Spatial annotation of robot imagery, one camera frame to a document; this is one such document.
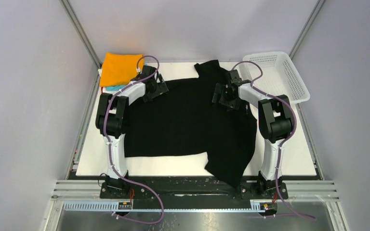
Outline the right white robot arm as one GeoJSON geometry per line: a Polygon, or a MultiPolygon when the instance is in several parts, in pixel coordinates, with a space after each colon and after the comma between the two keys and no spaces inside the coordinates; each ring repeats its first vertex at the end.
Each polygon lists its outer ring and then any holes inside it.
{"type": "Polygon", "coordinates": [[[258,110],[258,129],[264,138],[264,160],[253,188],[260,196],[285,199],[281,178],[283,145],[292,137],[297,125],[289,98],[264,92],[249,80],[242,80],[235,69],[228,71],[225,79],[226,84],[216,85],[213,103],[237,109],[242,101],[246,101],[258,110]]]}

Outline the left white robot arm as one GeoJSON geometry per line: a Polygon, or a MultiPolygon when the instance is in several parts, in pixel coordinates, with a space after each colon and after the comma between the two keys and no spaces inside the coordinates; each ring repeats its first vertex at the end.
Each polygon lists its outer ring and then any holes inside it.
{"type": "Polygon", "coordinates": [[[129,84],[101,93],[99,98],[95,125],[103,136],[108,160],[101,190],[112,195],[126,194],[130,189],[124,151],[130,105],[138,99],[149,102],[169,91],[158,67],[145,65],[137,72],[129,84]]]}

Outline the black t-shirt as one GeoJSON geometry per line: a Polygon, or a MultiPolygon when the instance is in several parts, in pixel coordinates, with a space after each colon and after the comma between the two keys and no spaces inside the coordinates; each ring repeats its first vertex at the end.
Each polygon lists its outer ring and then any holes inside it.
{"type": "Polygon", "coordinates": [[[207,153],[205,169],[236,188],[255,151],[257,120],[245,101],[237,110],[212,102],[215,86],[227,83],[218,60],[194,68],[197,78],[167,81],[167,93],[130,105],[125,156],[207,153]]]}

